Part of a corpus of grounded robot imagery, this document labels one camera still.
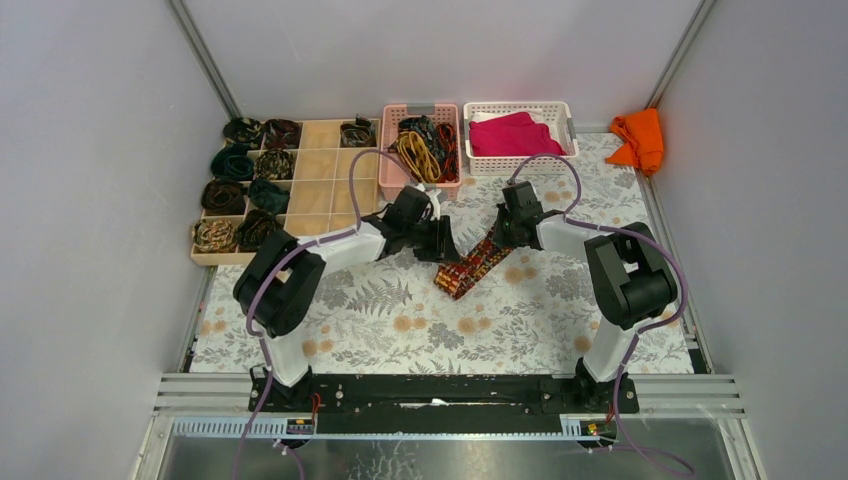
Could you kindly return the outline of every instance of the table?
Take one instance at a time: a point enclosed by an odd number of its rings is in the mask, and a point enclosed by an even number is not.
[[[604,159],[621,142],[578,135],[574,162],[583,198],[572,215],[608,225],[648,222],[632,168]],[[546,209],[565,208],[570,176],[527,175]],[[460,254],[494,222],[506,177],[467,175],[459,198],[442,206]],[[512,252],[459,301],[433,284],[437,266],[410,250],[321,282],[306,319],[303,353],[316,373],[570,374],[592,345],[601,314],[585,263],[562,254]],[[242,266],[219,267],[206,302],[191,372],[244,372],[261,363],[256,339],[232,297]],[[663,315],[670,315],[673,309]],[[628,370],[692,373],[677,323],[642,336]]]

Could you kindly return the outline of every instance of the white wall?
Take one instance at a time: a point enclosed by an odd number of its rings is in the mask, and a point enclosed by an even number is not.
[[[848,3],[719,2],[656,176],[713,358],[771,479],[844,478]]]
[[[243,113],[562,100],[606,127],[645,106],[698,0],[190,0]]]
[[[126,478],[226,116],[164,0],[0,4],[0,477]]]

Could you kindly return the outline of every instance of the white plastic basket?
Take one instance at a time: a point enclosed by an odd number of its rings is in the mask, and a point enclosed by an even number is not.
[[[571,111],[565,102],[472,102],[462,108],[465,133],[465,153],[471,166],[471,175],[512,175],[527,157],[476,157],[471,148],[471,117],[476,112],[510,114],[522,111],[539,111],[550,126],[551,138],[562,145],[566,151],[563,157],[571,159],[580,154],[577,138],[574,134],[574,123]],[[553,157],[538,158],[524,167],[526,173],[555,174],[569,173],[564,163]]]

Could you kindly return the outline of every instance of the gray floor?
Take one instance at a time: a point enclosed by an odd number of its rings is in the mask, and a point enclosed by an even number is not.
[[[640,445],[663,448],[697,469],[698,478],[733,478],[721,434],[704,420],[627,420]],[[229,479],[237,440],[174,437],[164,479]],[[506,440],[319,441],[298,449],[307,479],[583,479],[673,478],[630,452],[585,453],[573,442]],[[295,460],[270,441],[251,440],[242,479],[297,479]]]

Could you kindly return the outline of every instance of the wooden organizer box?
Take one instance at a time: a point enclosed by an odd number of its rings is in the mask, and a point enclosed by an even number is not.
[[[376,137],[380,132],[380,121],[371,121]],[[283,215],[277,215],[277,221],[291,235],[321,235],[356,223],[348,187],[350,164],[356,154],[367,148],[341,147],[340,127],[345,122],[353,123],[353,119],[298,122],[302,126],[300,145],[297,149],[287,150],[295,157],[293,179],[271,182],[291,192],[288,210]],[[247,155],[255,161],[262,152],[251,150]],[[377,209],[378,166],[376,153],[364,155],[356,164],[353,188],[363,215]],[[241,183],[245,187],[250,186],[250,182]],[[247,195],[244,201],[246,207],[242,215],[211,216],[203,210],[200,218],[224,219],[237,228],[247,212],[257,208]],[[241,252],[238,247],[232,253],[202,253],[192,242],[190,256],[198,265],[214,266],[246,265],[253,255],[254,252]]]

